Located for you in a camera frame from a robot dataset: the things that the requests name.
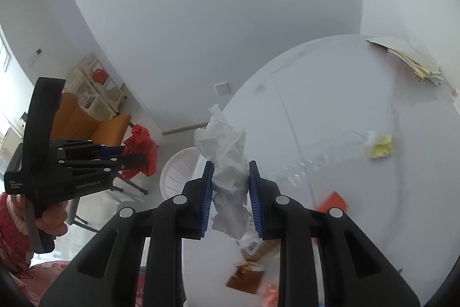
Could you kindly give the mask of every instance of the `pink floral clothing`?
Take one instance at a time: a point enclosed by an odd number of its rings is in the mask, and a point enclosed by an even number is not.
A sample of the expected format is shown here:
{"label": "pink floral clothing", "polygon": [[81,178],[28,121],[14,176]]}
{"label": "pink floral clothing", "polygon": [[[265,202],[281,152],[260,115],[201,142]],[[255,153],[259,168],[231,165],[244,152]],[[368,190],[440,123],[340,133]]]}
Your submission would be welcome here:
{"label": "pink floral clothing", "polygon": [[[16,285],[38,306],[40,298],[51,283],[65,269],[67,261],[52,261],[30,267],[33,256],[28,236],[21,233],[8,210],[7,194],[0,196],[0,261],[10,271]],[[136,307],[142,305],[144,277],[139,276]]]}

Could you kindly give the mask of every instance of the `crumpled tissue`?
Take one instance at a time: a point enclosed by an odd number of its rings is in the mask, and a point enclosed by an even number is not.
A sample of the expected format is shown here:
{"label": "crumpled tissue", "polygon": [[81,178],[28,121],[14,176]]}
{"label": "crumpled tissue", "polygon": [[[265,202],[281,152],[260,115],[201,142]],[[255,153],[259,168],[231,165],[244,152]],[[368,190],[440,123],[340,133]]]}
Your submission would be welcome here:
{"label": "crumpled tissue", "polygon": [[249,163],[244,155],[246,132],[235,131],[216,104],[209,108],[211,120],[195,131],[195,146],[214,163],[212,201],[217,214],[212,228],[241,239],[248,228]]}

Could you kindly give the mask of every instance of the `white round table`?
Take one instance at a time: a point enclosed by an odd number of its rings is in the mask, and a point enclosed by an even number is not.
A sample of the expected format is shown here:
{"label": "white round table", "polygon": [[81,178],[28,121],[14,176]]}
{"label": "white round table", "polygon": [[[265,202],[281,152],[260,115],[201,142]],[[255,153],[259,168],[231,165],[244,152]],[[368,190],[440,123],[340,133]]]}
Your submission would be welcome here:
{"label": "white round table", "polygon": [[[325,37],[262,67],[224,114],[246,129],[245,153],[262,177],[307,208],[339,192],[351,219],[428,301],[460,253],[460,118],[447,85],[418,82],[364,36]],[[356,153],[368,131],[393,136],[390,157]],[[211,225],[201,241],[183,242],[188,306],[258,306],[259,295],[225,286],[243,258]],[[263,285],[277,282],[277,260],[266,267]]]}

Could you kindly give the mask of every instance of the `orange armchair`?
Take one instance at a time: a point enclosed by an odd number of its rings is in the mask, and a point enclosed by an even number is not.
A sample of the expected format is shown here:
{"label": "orange armchair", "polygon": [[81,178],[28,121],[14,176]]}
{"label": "orange armchair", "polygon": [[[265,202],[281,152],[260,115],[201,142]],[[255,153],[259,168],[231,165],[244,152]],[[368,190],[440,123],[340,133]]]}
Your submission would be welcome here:
{"label": "orange armchair", "polygon": [[54,117],[51,139],[92,139],[95,144],[120,146],[130,120],[130,115],[118,115],[107,121],[98,121],[79,107],[74,94],[63,93]]}

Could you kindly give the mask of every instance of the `red object on shelf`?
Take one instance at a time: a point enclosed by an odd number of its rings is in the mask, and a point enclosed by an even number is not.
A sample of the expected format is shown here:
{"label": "red object on shelf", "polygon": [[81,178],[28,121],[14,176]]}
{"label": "red object on shelf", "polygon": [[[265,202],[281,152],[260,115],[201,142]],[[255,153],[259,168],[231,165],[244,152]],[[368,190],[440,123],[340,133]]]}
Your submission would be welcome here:
{"label": "red object on shelf", "polygon": [[131,180],[139,172],[151,176],[156,172],[156,143],[150,138],[149,130],[142,125],[136,124],[131,130],[132,136],[123,141],[125,144],[124,154],[145,154],[147,164],[142,168],[125,169],[121,175],[125,180]]}
{"label": "red object on shelf", "polygon": [[91,77],[93,78],[94,82],[104,85],[107,79],[109,78],[109,74],[105,72],[104,69],[98,68],[93,72]]}

